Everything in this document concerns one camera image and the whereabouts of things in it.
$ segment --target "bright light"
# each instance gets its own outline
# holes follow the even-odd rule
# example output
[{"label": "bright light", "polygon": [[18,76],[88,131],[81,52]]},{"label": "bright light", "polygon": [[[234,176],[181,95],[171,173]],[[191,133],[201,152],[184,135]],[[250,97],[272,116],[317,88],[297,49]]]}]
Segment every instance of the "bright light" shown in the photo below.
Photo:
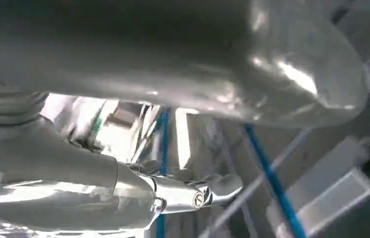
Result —
[{"label": "bright light", "polygon": [[177,134],[177,153],[179,157],[179,167],[185,167],[189,158],[191,158],[191,149],[189,146],[188,120],[186,111],[177,109],[176,118],[176,134]]},{"label": "bright light", "polygon": [[0,203],[30,201],[49,197],[55,191],[43,187],[18,187],[9,194],[0,196]]},{"label": "bright light", "polygon": [[296,69],[290,64],[285,62],[278,62],[278,67],[280,67],[284,74],[295,83],[297,83],[300,87],[306,89],[307,91],[311,92],[313,95],[317,95],[317,89],[315,82],[313,81],[312,77],[307,75],[301,70]]},{"label": "bright light", "polygon": [[39,182],[42,182],[42,180],[34,180],[34,181],[20,182],[20,183],[16,183],[16,184],[12,184],[12,185],[7,185],[4,188],[14,188],[14,187],[18,187],[18,186],[35,184],[35,183],[39,183]]}]

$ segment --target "blue tube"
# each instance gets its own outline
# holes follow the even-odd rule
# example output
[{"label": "blue tube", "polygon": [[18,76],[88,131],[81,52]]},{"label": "blue tube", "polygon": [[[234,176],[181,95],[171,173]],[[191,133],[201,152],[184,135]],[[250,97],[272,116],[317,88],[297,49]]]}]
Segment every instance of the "blue tube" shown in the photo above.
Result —
[{"label": "blue tube", "polygon": [[[169,146],[169,133],[168,133],[168,124],[169,124],[169,111],[165,111],[161,115],[161,124],[163,126],[163,138],[161,143],[161,169],[160,173],[165,175],[167,173],[167,153],[168,153],[168,146]],[[166,224],[166,216],[164,214],[160,214],[157,218],[157,226],[156,226],[156,237],[157,238],[164,238],[165,237],[165,227]]]},{"label": "blue tube", "polygon": [[255,132],[253,130],[253,126],[250,124],[245,124],[245,130],[249,136],[249,139],[253,145],[253,148],[255,149],[259,161],[261,163],[262,169],[264,170],[265,176],[268,179],[273,192],[275,193],[275,196],[278,199],[279,205],[281,206],[281,209],[284,213],[285,218],[288,221],[288,224],[290,225],[290,228],[296,238],[306,238],[306,233],[303,230],[302,225],[300,224],[299,220],[297,219],[296,213],[294,212],[294,209],[288,201],[287,197],[285,196],[284,189],[282,188],[282,185],[277,177],[277,175],[272,171],[271,167],[269,166],[268,158],[259,143],[259,140],[257,139]]}]

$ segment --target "silver cylinder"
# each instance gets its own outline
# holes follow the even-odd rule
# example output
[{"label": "silver cylinder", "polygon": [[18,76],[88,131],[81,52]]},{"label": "silver cylinder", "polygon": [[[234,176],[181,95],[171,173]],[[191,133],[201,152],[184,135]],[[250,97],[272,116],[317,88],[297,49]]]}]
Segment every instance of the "silver cylinder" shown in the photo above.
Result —
[{"label": "silver cylinder", "polygon": [[284,126],[367,99],[353,48],[296,0],[0,0],[0,82]]}]

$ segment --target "robotic arm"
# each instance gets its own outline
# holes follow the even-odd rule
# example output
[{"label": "robotic arm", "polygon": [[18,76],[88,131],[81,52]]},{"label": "robotic arm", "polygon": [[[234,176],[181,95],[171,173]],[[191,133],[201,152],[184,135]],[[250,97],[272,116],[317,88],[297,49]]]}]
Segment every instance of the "robotic arm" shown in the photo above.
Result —
[{"label": "robotic arm", "polygon": [[[0,0],[0,183],[15,179],[0,219],[50,231],[144,229],[242,185],[140,174],[70,145],[40,92],[291,127],[341,123],[367,99],[352,47],[299,1]],[[41,195],[17,200],[28,191]]]}]

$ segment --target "bolt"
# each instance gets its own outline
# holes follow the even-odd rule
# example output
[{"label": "bolt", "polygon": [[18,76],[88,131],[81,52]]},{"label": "bolt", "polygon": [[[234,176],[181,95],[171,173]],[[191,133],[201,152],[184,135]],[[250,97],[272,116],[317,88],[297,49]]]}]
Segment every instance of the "bolt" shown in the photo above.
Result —
[{"label": "bolt", "polygon": [[194,206],[200,207],[202,206],[203,202],[204,202],[204,197],[202,196],[202,193],[197,193],[194,197]]}]

